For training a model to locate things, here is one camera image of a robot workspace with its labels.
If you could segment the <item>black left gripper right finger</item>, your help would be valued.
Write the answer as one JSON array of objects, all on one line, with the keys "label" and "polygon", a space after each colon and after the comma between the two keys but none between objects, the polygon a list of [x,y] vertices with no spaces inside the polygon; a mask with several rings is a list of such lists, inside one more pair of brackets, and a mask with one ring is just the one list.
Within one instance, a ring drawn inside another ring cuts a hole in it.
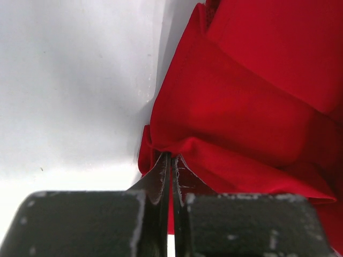
[{"label": "black left gripper right finger", "polygon": [[297,194],[219,194],[172,160],[176,256],[336,256]]}]

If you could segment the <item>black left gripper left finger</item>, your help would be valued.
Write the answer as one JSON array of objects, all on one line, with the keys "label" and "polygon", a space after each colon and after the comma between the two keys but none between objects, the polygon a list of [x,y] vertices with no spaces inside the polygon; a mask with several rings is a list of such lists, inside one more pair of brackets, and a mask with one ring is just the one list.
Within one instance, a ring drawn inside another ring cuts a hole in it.
[{"label": "black left gripper left finger", "polygon": [[166,256],[170,154],[125,191],[38,191],[19,206],[1,256]]}]

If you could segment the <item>red pleated skirt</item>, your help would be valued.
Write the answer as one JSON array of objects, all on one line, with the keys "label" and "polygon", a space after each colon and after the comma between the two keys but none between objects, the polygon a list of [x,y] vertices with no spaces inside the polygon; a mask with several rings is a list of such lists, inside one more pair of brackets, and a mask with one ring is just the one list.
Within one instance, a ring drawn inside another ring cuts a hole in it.
[{"label": "red pleated skirt", "polygon": [[197,4],[144,127],[220,193],[295,193],[342,252],[342,1]]}]

